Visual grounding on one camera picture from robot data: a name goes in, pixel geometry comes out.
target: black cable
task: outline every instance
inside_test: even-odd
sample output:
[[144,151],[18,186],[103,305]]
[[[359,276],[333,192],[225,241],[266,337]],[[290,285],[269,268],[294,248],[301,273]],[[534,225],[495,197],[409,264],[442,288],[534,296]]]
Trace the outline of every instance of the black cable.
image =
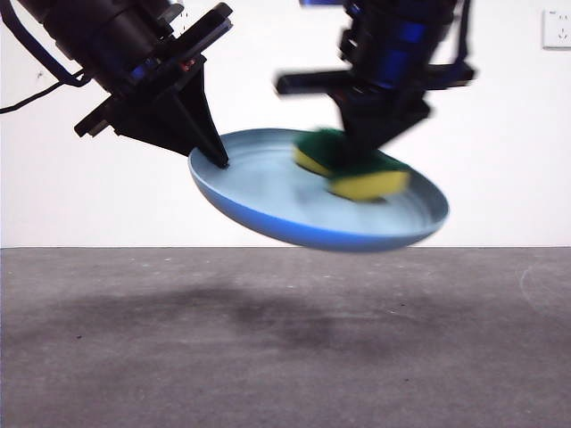
[[450,84],[461,76],[462,68],[464,66],[464,60],[468,57],[468,27],[470,18],[470,0],[464,0],[462,6],[462,16],[460,20],[460,31],[459,31],[459,44],[458,44],[458,56],[453,64],[450,64],[448,70],[439,77],[436,81],[430,82],[428,87],[430,89],[445,89]]
[[[85,73],[85,71],[80,70],[77,73],[75,73],[73,75],[73,77],[78,78],[79,76],[81,76],[84,73]],[[42,92],[38,92],[37,94],[32,95],[30,98],[26,98],[25,100],[22,100],[19,103],[16,103],[16,104],[11,105],[9,107],[4,107],[4,108],[0,109],[0,114],[11,113],[13,111],[17,111],[17,110],[21,109],[22,107],[24,107],[25,105],[33,103],[34,101],[42,98],[43,96],[51,94],[55,89],[57,89],[58,87],[63,86],[63,85],[65,85],[65,83],[57,82],[57,83],[51,85],[50,87],[48,87],[47,89],[44,89]]]
[[14,34],[18,41],[34,57],[52,73],[55,78],[66,85],[81,87],[87,84],[89,79],[77,80],[63,68],[63,66],[50,55],[46,49],[26,30],[20,22],[16,11],[12,7],[12,0],[0,0],[0,14],[6,27]]

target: wall outlet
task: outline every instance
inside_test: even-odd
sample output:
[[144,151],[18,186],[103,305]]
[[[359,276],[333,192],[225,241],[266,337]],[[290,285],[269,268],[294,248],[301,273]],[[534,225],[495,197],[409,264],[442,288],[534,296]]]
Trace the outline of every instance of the wall outlet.
[[571,9],[543,12],[543,47],[571,49]]

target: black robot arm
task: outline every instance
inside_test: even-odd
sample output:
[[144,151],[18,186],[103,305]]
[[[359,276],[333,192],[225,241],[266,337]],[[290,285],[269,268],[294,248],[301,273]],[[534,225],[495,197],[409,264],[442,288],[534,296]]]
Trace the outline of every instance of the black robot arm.
[[468,56],[470,0],[462,3],[458,55],[430,64],[454,19],[457,0],[302,0],[344,4],[352,27],[343,33],[349,70],[282,76],[280,94],[329,94],[347,135],[348,162],[367,155],[428,117],[426,91],[464,86],[474,78]]
[[21,25],[10,0],[0,0],[7,27],[59,82],[83,86],[93,78],[111,94],[75,127],[80,136],[112,126],[118,135],[184,155],[198,147],[219,167],[228,164],[204,95],[202,56],[232,26],[226,4],[175,38],[170,21],[182,6],[169,0],[19,2],[83,67],[76,79]]

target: yellow sponge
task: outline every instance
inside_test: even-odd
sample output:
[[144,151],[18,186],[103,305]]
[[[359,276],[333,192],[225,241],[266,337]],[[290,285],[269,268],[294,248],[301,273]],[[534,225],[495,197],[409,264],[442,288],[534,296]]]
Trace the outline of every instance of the yellow sponge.
[[371,201],[406,190],[410,182],[408,165],[379,150],[346,164],[344,141],[344,133],[333,129],[303,134],[295,142],[295,162],[326,177],[331,193],[352,201]]

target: sponge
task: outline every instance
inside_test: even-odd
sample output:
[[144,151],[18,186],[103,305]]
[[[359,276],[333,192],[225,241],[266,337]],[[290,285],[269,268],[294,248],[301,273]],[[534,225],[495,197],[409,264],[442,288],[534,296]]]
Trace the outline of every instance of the sponge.
[[305,133],[295,141],[295,162],[327,178],[331,193],[352,201],[371,201],[406,190],[410,181],[408,165],[379,150],[347,164],[343,156],[345,141],[345,133],[336,129]]

